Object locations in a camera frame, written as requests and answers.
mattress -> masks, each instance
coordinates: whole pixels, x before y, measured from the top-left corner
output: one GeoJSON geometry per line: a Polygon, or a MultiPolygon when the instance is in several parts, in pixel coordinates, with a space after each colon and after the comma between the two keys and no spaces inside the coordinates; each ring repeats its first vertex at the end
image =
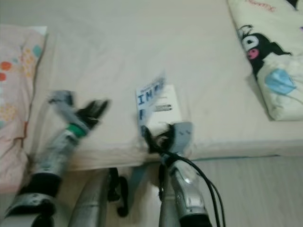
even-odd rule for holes
{"type": "Polygon", "coordinates": [[[65,89],[75,91],[77,106],[112,100],[71,168],[156,160],[140,143],[135,90],[163,71],[183,120],[195,127],[191,159],[302,152],[303,122],[268,117],[225,0],[1,0],[0,20],[48,27],[24,143],[28,154],[64,127],[45,100],[65,89]]]}

cartoon character print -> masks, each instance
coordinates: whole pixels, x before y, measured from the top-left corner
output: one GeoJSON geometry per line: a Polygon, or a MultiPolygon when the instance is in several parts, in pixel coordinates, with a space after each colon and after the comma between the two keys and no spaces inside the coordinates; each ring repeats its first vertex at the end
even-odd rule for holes
{"type": "Polygon", "coordinates": [[[289,54],[275,42],[271,42],[266,36],[260,33],[252,33],[252,25],[244,25],[238,31],[244,50],[253,67],[253,73],[257,78],[257,73],[264,65],[264,59],[270,54],[276,55],[289,54]]]}

black cable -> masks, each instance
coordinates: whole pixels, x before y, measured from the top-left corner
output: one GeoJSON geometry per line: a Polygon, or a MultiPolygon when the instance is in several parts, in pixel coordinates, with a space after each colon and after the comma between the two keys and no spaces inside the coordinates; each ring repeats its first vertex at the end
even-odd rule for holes
{"type": "Polygon", "coordinates": [[[171,153],[169,151],[165,151],[163,149],[161,149],[160,152],[164,153],[166,155],[169,155],[170,157],[175,158],[177,160],[181,160],[181,161],[186,162],[187,164],[189,164],[190,166],[192,166],[199,173],[199,175],[205,180],[205,183],[206,183],[206,185],[207,185],[207,187],[209,189],[209,192],[211,194],[211,197],[212,197],[216,224],[217,224],[217,227],[220,227],[221,225],[220,225],[220,218],[219,218],[219,214],[218,214],[218,207],[217,207],[217,202],[216,202],[215,194],[214,194],[214,191],[213,191],[213,188],[215,189],[215,191],[216,191],[216,193],[218,195],[219,201],[220,201],[221,212],[222,212],[222,220],[223,220],[223,227],[226,227],[225,214],[224,214],[224,209],[223,209],[223,202],[222,202],[221,196],[219,194],[219,191],[216,188],[216,186],[206,177],[206,175],[202,172],[202,170],[195,163],[191,162],[187,158],[181,157],[181,156],[179,156],[177,154],[171,153]]]}

bed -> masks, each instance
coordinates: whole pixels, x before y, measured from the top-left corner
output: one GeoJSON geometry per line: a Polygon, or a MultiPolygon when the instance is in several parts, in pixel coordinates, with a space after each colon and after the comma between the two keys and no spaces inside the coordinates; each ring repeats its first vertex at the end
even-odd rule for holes
{"type": "Polygon", "coordinates": [[[64,89],[75,91],[78,106],[112,100],[71,169],[157,160],[140,146],[135,90],[163,71],[183,120],[195,127],[191,159],[302,154],[303,122],[268,116],[225,0],[1,0],[0,20],[48,30],[24,140],[28,154],[62,129],[53,109],[44,109],[50,92],[64,89]]]}

gray floor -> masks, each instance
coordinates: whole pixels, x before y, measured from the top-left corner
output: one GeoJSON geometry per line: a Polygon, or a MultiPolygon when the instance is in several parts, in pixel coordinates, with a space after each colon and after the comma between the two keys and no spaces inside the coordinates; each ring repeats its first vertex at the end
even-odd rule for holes
{"type": "MultiPolygon", "coordinates": [[[[301,227],[303,223],[303,158],[263,157],[197,162],[219,189],[228,227],[301,227]]],[[[123,168],[130,183],[131,212],[119,218],[115,207],[107,209],[107,227],[158,226],[157,165],[123,168]]],[[[72,208],[92,172],[68,173],[59,195],[64,215],[72,208]]],[[[206,205],[214,223],[207,191],[206,205]]],[[[0,217],[12,196],[0,195],[0,217]]]]}

